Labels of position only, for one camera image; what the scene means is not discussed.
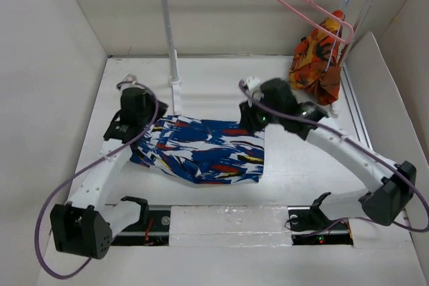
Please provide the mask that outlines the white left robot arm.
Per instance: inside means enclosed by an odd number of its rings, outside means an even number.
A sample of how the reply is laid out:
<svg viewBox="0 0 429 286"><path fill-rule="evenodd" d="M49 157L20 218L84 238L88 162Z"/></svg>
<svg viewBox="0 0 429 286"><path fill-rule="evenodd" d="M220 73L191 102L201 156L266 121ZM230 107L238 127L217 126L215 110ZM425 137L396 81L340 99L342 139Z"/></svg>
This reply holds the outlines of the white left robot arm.
<svg viewBox="0 0 429 286"><path fill-rule="evenodd" d="M122 168L168 105L141 84L122 82L119 86L120 109L103 135L99 163L88 170L67 202L56 204L50 212L58 252L102 259L120 232L130 226L142 230L149 224L146 199L125 196L110 209L105 204Z"/></svg>

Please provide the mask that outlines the blue white red patterned trousers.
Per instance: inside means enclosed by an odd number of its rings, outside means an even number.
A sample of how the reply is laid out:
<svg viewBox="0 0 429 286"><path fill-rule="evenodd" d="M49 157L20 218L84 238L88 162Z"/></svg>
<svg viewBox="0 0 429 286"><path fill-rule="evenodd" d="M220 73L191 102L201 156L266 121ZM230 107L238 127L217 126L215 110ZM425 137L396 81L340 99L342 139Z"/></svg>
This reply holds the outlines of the blue white red patterned trousers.
<svg viewBox="0 0 429 286"><path fill-rule="evenodd" d="M193 184L257 183L265 132L251 134L237 121L168 115L140 139L130 161Z"/></svg>

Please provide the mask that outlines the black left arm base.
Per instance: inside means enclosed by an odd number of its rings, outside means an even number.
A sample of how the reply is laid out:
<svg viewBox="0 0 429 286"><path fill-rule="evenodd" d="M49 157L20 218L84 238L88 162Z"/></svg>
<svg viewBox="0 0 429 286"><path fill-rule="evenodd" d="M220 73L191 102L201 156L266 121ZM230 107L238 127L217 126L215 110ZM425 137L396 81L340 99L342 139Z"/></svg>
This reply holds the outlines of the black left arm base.
<svg viewBox="0 0 429 286"><path fill-rule="evenodd" d="M171 207L150 206L145 224L132 224L113 240L113 246L168 246Z"/></svg>

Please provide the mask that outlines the orange camouflage garment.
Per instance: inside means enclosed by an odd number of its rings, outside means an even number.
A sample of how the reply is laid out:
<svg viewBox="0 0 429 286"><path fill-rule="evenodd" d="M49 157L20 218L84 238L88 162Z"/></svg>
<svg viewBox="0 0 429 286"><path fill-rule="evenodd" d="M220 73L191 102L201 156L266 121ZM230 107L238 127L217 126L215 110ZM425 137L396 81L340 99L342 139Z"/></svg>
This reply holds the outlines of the orange camouflage garment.
<svg viewBox="0 0 429 286"><path fill-rule="evenodd" d="M341 67L339 42L319 29L301 39L288 72L290 87L303 90L326 106L339 98Z"/></svg>

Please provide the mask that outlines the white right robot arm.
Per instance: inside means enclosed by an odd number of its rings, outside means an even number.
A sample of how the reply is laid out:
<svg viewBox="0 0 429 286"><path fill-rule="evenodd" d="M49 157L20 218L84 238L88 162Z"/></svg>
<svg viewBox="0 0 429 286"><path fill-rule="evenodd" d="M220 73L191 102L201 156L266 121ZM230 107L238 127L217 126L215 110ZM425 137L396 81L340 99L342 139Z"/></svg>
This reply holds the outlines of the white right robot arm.
<svg viewBox="0 0 429 286"><path fill-rule="evenodd" d="M298 102L287 81L256 77L239 81L246 99L239 105L240 124L251 133L269 124L321 149L351 171L364 185L360 190L325 192L310 205L307 217L318 229L339 218L360 217L382 226L395 223L415 194L416 168L395 162L354 140L312 101Z"/></svg>

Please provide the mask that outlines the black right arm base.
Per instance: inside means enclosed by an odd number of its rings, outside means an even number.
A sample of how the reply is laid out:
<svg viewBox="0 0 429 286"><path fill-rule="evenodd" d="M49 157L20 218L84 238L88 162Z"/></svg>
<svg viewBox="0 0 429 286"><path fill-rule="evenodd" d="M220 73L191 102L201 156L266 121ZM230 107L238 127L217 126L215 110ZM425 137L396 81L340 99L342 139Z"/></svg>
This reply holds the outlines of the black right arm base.
<svg viewBox="0 0 429 286"><path fill-rule="evenodd" d="M353 246L348 221L329 220L318 208L288 206L284 227L291 232L293 246Z"/></svg>

